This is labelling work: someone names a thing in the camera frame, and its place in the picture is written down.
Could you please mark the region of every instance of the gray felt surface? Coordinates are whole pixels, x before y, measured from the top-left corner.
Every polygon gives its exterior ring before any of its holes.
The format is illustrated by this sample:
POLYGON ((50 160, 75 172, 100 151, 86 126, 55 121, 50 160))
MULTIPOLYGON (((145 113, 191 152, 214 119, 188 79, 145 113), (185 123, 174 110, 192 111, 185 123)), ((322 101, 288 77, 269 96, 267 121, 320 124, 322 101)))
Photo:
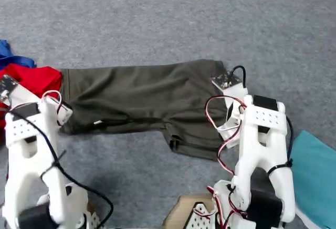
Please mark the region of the gray felt surface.
MULTIPOLYGON (((0 38, 39 66, 243 64, 249 92, 284 102, 295 134, 306 129, 336 148, 336 0, 0 0, 0 8, 0 38)), ((69 173, 113 200, 110 227, 159 226, 179 195, 229 178, 216 162, 170 152, 159 132, 59 143, 69 173)), ((224 158, 234 165, 236 156, 224 158)), ((2 147, 0 199, 6 165, 2 147)), ((256 188, 266 188, 263 177, 253 177, 256 188)), ((103 217, 108 207, 90 198, 103 217)), ((286 228, 304 226, 296 218, 286 228)))

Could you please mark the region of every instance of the red cloth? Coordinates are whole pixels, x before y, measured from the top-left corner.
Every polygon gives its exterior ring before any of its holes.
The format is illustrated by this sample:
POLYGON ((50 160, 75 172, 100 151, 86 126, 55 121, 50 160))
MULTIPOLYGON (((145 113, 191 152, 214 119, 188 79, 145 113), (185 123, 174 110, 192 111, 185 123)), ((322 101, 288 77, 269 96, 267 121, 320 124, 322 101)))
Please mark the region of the red cloth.
MULTIPOLYGON (((20 85, 27 88, 38 97, 48 90, 59 90, 62 82, 62 75, 59 70, 49 66, 41 68, 27 68, 20 65, 9 64, 0 70, 0 77, 8 74, 13 77, 20 85)), ((0 130, 5 128, 5 120, 0 120, 0 130)))

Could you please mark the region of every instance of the teal cloth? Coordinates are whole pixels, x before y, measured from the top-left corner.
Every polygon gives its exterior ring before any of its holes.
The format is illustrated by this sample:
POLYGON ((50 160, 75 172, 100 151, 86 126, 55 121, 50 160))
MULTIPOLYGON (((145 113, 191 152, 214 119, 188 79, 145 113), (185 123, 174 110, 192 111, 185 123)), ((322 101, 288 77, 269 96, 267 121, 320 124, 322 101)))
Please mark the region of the teal cloth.
POLYGON ((336 151, 302 131, 292 158, 297 206, 320 228, 336 228, 336 151))

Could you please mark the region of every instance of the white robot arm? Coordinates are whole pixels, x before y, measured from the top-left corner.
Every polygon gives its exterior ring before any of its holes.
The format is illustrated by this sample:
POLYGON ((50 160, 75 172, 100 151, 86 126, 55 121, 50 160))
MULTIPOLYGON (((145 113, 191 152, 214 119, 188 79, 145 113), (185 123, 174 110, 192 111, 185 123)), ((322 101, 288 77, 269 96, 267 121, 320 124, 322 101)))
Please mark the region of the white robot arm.
POLYGON ((12 109, 6 114, 8 180, 2 215, 12 229, 59 228, 93 229, 99 223, 88 209, 87 191, 65 184, 57 167, 57 130, 72 111, 52 97, 41 99, 4 75, 0 80, 0 100, 12 109), (41 179, 48 193, 37 205, 27 207, 30 186, 41 179))
POLYGON ((231 182, 217 182, 214 193, 223 207, 223 220, 227 219, 227 226, 232 229, 282 228, 283 223, 291 222, 295 216, 293 180, 286 151, 285 106, 251 95, 244 97, 244 104, 234 176, 231 182), (258 106, 254 101, 271 102, 277 110, 258 106), (250 189, 256 167, 268 172, 275 195, 250 189))
MULTIPOLYGON (((227 81, 227 76, 220 77, 220 81, 223 79, 227 81)), ((248 95, 241 82, 228 85, 214 79, 213 83, 223 95, 209 99, 206 114, 224 139, 218 149, 218 161, 233 178, 208 187, 213 194, 215 210, 207 213, 204 207, 202 212, 195 208, 185 228, 197 229, 198 223, 193 224, 193 221, 206 217, 213 229, 281 229, 295 216, 291 160, 286 150, 285 105, 274 99, 248 95), (207 112, 209 102, 215 98, 225 99, 228 109, 226 122, 220 127, 207 112), (221 160, 220 153, 224 147, 237 144, 239 160, 235 170, 231 170, 221 160), (268 173, 274 195, 251 190, 250 179, 255 168, 268 173)))

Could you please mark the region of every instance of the white wire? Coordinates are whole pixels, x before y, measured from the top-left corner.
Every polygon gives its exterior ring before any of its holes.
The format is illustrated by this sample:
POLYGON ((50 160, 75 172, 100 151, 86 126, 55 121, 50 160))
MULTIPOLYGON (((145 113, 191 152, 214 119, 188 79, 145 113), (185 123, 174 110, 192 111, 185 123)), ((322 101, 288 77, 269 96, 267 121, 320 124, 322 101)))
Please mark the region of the white wire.
POLYGON ((238 127, 239 127, 239 124, 234 126, 234 127, 224 128, 224 129, 219 127, 219 128, 217 128, 217 131, 225 132, 225 131, 229 131, 231 129, 235 129, 235 128, 238 128, 238 127))
POLYGON ((231 99, 234 99, 234 100, 238 101, 238 102, 240 103, 241 106, 244 104, 240 99, 237 99, 237 98, 235 98, 235 97, 231 97, 231 96, 228 96, 228 95, 214 96, 214 97, 210 98, 210 99, 207 101, 206 105, 205 105, 205 114, 206 114, 206 116, 207 116, 209 122, 212 124, 212 126, 213 126, 215 129, 217 129, 217 130, 219 129, 219 127, 217 127, 216 123, 215 123, 214 120, 211 118, 211 116, 210 116, 210 114, 209 114, 209 112, 208 112, 208 106, 209 106, 210 101, 212 101, 213 99, 224 99, 224 98, 231 98, 231 99))
POLYGON ((49 90, 49 91, 46 91, 44 94, 42 94, 42 101, 44 100, 44 98, 47 96, 47 94, 49 93, 57 93, 58 96, 59 96, 59 102, 58 102, 58 105, 57 105, 57 109, 60 108, 60 106, 62 105, 62 94, 58 91, 58 90, 49 90))

